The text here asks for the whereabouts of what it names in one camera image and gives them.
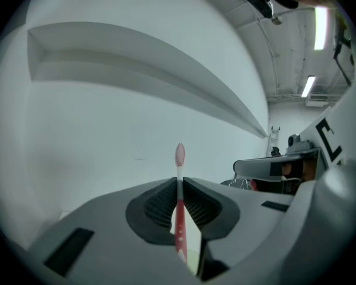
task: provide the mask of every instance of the cable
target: cable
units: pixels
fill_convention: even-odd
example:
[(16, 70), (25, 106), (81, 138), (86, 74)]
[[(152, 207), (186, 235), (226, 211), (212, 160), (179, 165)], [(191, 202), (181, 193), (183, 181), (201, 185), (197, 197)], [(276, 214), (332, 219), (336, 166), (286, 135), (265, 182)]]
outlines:
[(342, 67), (340, 66), (339, 61), (338, 61), (338, 57), (335, 56), (334, 60), (336, 61), (336, 64), (338, 65), (338, 68), (340, 69), (340, 72), (342, 72), (342, 75), (343, 75), (345, 81), (347, 82), (348, 86), (350, 87), (351, 86), (351, 81), (348, 79), (347, 75), (344, 73)]
[(244, 178), (243, 181), (241, 182), (241, 187), (244, 185), (244, 181), (246, 182), (247, 190), (248, 190), (248, 181)]
[(298, 185), (302, 183), (300, 178), (286, 178), (284, 175), (282, 175), (282, 194), (285, 192), (285, 183), (288, 184), (291, 180), (298, 181)]
[(269, 53), (271, 55), (271, 58), (272, 58), (272, 62), (273, 62), (273, 69), (274, 69), (274, 76), (275, 76), (275, 84), (276, 84), (276, 93), (278, 94), (278, 89), (279, 89), (279, 83), (278, 83), (278, 76), (277, 76), (277, 68), (276, 68), (276, 65), (275, 65), (275, 57), (274, 57), (274, 53), (273, 53), (273, 48), (272, 48), (272, 44), (268, 38), (268, 35), (266, 34), (265, 32), (265, 29), (263, 28), (262, 26), (262, 22), (261, 22), (261, 19), (259, 18), (258, 16), (258, 13), (257, 11), (254, 9), (254, 7), (252, 6), (252, 9), (255, 11), (255, 14), (257, 16), (257, 20), (258, 20), (258, 23), (257, 25), (260, 27), (263, 35), (265, 36), (265, 39), (266, 41), (268, 42), (268, 48), (269, 48)]

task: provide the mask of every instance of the white wall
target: white wall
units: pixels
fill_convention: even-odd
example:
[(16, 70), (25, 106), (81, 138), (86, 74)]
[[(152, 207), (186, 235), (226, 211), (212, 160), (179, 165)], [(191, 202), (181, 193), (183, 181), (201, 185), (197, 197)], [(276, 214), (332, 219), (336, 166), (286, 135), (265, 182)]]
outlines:
[(306, 107), (304, 103), (277, 103), (269, 106), (269, 128), (281, 127), (278, 148), (283, 155), (286, 153), (287, 140), (292, 134), (299, 134), (306, 129), (326, 107)]
[[(30, 40), (35, 48), (40, 48), (34, 51), (44, 55), (37, 63), (40, 58), (36, 54), (33, 58), (36, 62), (31, 62), (32, 68), (37, 68), (33, 75), (35, 81), (116, 84), (180, 102), (212, 116), (216, 109), (219, 113), (215, 117), (257, 136), (265, 135), (249, 109), (221, 80), (187, 54), (154, 37), (112, 24), (59, 23), (31, 29)], [(137, 84), (126, 79), (125, 72), (129, 71), (140, 73), (144, 81)], [(118, 76), (124, 79), (112, 79)], [(148, 79), (150, 76), (165, 83), (156, 87)], [(170, 85), (190, 94), (170, 93), (166, 90)], [(203, 101), (212, 104), (213, 109), (204, 109)]]
[(44, 222), (25, 164), (24, 118), (31, 86), (26, 35), (18, 28), (0, 42), (0, 226), (25, 248)]
[[(126, 27), (169, 44), (227, 86), (249, 112), (248, 122), (267, 129), (253, 61), (206, 1), (31, 0), (26, 22), (0, 48), (0, 223), (10, 239), (26, 248), (61, 211), (174, 176), (178, 142), (187, 151), (185, 175), (214, 182), (233, 176), (235, 160), (261, 156), (259, 137), (200, 109), (116, 84), (34, 79), (45, 52), (29, 44), (28, 31), (70, 21)], [(133, 77), (139, 85), (146, 81), (134, 73), (128, 81)]]
[(162, 99), (97, 84), (35, 83), (27, 112), (30, 180), (55, 191), (71, 211), (98, 195), (184, 175), (222, 182), (238, 159), (260, 156), (261, 139)]

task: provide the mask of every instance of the toothbrush handle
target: toothbrush handle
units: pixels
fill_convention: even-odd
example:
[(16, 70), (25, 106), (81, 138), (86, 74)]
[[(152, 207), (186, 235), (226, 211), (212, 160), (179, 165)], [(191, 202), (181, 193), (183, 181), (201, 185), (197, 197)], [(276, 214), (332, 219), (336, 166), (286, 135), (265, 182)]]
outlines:
[(185, 226), (185, 205), (182, 199), (178, 199), (176, 209), (176, 251), (182, 261), (187, 263), (187, 242)]
[(177, 167), (177, 180), (182, 181), (182, 167)]

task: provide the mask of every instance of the fluorescent light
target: fluorescent light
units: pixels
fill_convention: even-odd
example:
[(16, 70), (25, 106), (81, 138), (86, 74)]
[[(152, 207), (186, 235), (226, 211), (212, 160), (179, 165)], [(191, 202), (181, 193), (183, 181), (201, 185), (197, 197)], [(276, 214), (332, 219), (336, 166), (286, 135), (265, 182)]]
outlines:
[(316, 7), (316, 34), (314, 50), (322, 50), (325, 47), (327, 35), (327, 8)]
[(304, 87), (302, 97), (307, 97), (309, 94), (309, 91), (311, 90), (311, 87), (313, 86), (315, 81), (315, 76), (309, 76), (306, 82), (306, 86)]

